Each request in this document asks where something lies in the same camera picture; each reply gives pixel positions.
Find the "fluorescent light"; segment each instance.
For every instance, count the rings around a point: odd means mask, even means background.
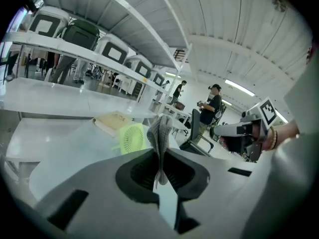
[[[176,74],[171,74],[171,73],[165,73],[165,74],[170,75],[170,76],[173,76],[173,77],[175,77],[175,76],[176,76]]]
[[[233,87],[235,87],[235,88],[237,88],[237,89],[239,89],[239,90],[241,90],[241,91],[247,93],[247,94],[250,95],[251,97],[253,97],[253,96],[255,95],[254,93],[250,92],[249,90],[246,90],[244,87],[239,86],[238,84],[236,84],[236,83],[234,83],[234,82],[231,82],[231,81],[229,81],[229,80],[226,80],[225,83],[227,83],[227,84],[229,84],[229,85],[231,85],[231,86],[233,86]]]
[[[229,105],[229,106],[232,106],[232,104],[230,102],[228,102],[228,101],[225,101],[223,99],[221,101],[224,102],[225,104]]]
[[[288,121],[284,118],[284,116],[282,116],[279,111],[276,110],[276,113],[278,115],[279,118],[281,118],[281,120],[284,122],[284,123],[288,123]]]

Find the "black cap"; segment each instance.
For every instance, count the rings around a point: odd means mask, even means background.
[[[216,89],[218,89],[218,91],[221,90],[221,87],[220,87],[218,84],[214,84],[214,85],[212,86],[212,88],[216,88]]]

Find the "office chair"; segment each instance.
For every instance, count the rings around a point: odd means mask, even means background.
[[[192,121],[191,121],[190,136],[187,139],[187,141],[184,142],[179,148],[181,150],[185,150],[191,153],[211,157],[209,153],[213,149],[214,144],[198,133],[199,117],[200,117],[199,111],[196,109],[193,109],[191,117],[192,117]],[[208,152],[203,150],[201,147],[199,147],[196,143],[193,142],[198,136],[210,144],[210,149]]]

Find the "black t-shirt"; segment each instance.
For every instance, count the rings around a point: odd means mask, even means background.
[[[215,111],[212,112],[207,109],[204,109],[200,114],[199,121],[204,123],[205,125],[211,124],[216,112],[218,112],[220,108],[220,104],[221,104],[221,96],[220,95],[214,96],[213,99],[209,102],[209,106],[214,107]]]
[[[180,89],[181,90],[181,87],[182,87],[183,85],[182,84],[179,84],[178,85],[178,87],[176,88],[176,90],[175,90],[175,92],[173,93],[173,96],[174,97],[179,97],[179,92],[178,92],[178,89]]]

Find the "green fan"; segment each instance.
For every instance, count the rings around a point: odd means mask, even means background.
[[[121,128],[119,138],[122,154],[146,149],[144,130],[141,123]]]

